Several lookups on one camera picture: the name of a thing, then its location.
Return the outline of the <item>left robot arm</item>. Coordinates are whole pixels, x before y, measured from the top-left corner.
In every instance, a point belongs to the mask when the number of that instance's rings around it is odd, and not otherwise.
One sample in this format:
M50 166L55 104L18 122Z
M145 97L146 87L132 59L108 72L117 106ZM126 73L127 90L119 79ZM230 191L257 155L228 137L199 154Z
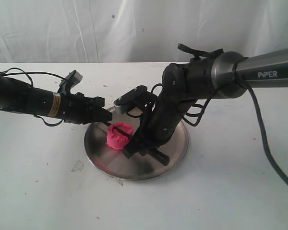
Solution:
M71 93L71 89L81 82L82 75L73 70L62 78L57 92L34 87L11 77L8 72L0 72L0 110L33 115L43 119L50 117L62 122L86 125L95 122L109 122L112 113L104 109L102 97L85 97L83 93Z

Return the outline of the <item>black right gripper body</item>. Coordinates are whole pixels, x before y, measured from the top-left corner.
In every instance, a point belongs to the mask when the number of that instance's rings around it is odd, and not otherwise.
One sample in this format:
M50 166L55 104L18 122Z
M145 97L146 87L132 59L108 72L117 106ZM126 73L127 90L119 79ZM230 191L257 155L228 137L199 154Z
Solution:
M166 144L193 104L194 98L183 98L175 102L165 91L161 91L153 111L145 113L138 128L144 146L150 149Z

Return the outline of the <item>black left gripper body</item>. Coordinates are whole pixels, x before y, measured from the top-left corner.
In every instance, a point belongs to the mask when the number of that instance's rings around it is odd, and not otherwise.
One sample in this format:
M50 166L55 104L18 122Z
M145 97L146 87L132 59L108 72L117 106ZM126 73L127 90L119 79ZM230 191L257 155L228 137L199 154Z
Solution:
M83 93L60 93L60 115L65 123L85 125L96 121L96 98Z

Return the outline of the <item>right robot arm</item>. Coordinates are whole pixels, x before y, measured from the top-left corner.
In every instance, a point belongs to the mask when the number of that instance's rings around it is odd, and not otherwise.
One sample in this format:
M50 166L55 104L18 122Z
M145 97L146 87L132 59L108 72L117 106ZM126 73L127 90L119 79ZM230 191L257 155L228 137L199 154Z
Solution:
M238 98L245 93L243 83L254 88L288 87L288 48L256 57L222 49L200 51L183 44L178 49L192 58L164 69L159 95L138 88L116 102L122 113L135 107L142 111L138 129L122 150L127 158L166 144L198 100Z

